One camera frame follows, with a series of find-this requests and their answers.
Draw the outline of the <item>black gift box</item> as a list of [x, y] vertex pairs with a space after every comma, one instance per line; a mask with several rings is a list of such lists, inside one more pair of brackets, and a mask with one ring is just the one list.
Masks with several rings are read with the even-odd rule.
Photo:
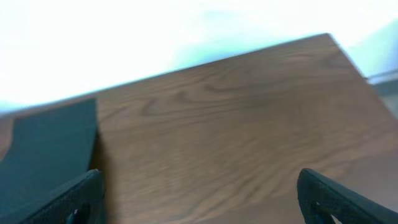
[[94, 99], [17, 119], [1, 161], [1, 215], [85, 173], [97, 129]]

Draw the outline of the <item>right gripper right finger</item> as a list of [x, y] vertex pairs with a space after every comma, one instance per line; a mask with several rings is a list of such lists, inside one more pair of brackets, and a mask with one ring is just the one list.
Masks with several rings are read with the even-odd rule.
[[297, 180], [298, 204], [306, 224], [397, 223], [390, 210], [320, 173], [304, 168]]

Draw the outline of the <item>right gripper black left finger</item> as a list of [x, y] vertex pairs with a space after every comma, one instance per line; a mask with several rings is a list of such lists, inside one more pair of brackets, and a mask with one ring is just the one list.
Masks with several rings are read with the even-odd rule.
[[102, 173], [89, 170], [18, 213], [19, 223], [104, 223]]

